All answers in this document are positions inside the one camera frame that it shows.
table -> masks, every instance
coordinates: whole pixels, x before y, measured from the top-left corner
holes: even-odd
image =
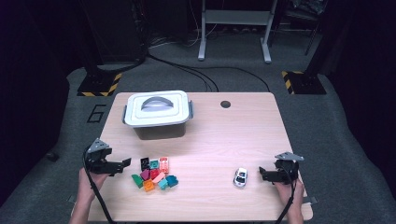
[[[202,32],[201,45],[198,52],[198,60],[205,59],[206,51],[206,24],[245,24],[266,25],[265,35],[260,38],[262,55],[266,63],[271,63],[270,50],[268,49],[268,36],[275,15],[277,0],[273,0],[270,11],[243,11],[243,10],[210,10],[206,9],[205,0],[202,0]]]
[[[121,122],[130,92],[119,93],[110,109],[101,140],[110,144],[108,161],[132,158],[122,174],[109,177],[101,189],[115,221],[265,221],[276,220],[284,206],[276,188],[263,181],[259,166],[275,170],[275,155],[292,152],[272,93],[188,92],[194,118],[183,137],[140,140]],[[231,106],[223,108],[222,101]],[[169,157],[169,175],[178,185],[145,192],[131,178],[140,174],[140,159]],[[247,168],[243,189],[233,185],[239,167]],[[313,216],[303,205],[305,219]],[[106,221],[95,199],[89,220]]]

human arm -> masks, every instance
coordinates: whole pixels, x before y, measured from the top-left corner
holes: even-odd
[[[108,175],[97,175],[91,173],[91,178],[95,183],[96,187],[100,189],[105,183]],[[72,216],[70,217],[69,224],[80,224],[87,223],[88,214],[90,213],[90,207],[93,199],[95,198],[95,193],[91,189],[91,183],[85,173],[84,168],[79,170],[78,178],[78,196],[73,209]]]
[[[284,205],[286,205],[291,196],[291,185],[285,185],[283,183],[277,182],[274,184],[279,193],[280,200]],[[294,198],[286,216],[288,217],[289,224],[302,224],[304,223],[304,217],[301,212],[301,206],[303,205],[304,197],[304,184],[300,181],[300,179],[293,181],[292,184],[295,184]]]

white lid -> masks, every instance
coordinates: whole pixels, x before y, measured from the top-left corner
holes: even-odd
[[[134,127],[179,124],[190,118],[189,99],[184,91],[154,91],[129,97],[124,121]]]

toy car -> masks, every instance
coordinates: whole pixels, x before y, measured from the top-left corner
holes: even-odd
[[[248,179],[248,170],[245,168],[239,168],[235,171],[235,177],[233,178],[233,184],[238,188],[243,188]]]

metal stand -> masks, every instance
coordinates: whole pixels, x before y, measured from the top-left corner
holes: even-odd
[[[198,53],[198,60],[203,61],[205,59],[207,23],[245,24],[266,25],[265,35],[261,38],[262,55],[266,63],[271,63],[271,56],[267,41],[271,32],[271,25],[275,15],[276,3],[277,0],[274,0],[271,6],[271,11],[206,10],[205,0],[203,0],[201,45]]]

